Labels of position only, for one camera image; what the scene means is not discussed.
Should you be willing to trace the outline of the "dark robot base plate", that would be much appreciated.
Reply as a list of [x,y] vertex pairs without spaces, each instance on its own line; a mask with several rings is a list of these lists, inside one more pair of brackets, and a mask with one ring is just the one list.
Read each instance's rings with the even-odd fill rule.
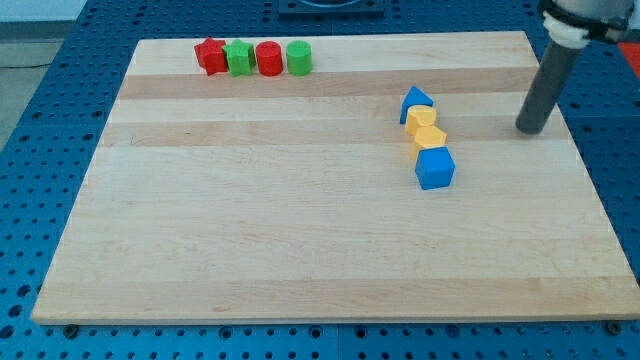
[[280,17],[383,15],[385,0],[277,0]]

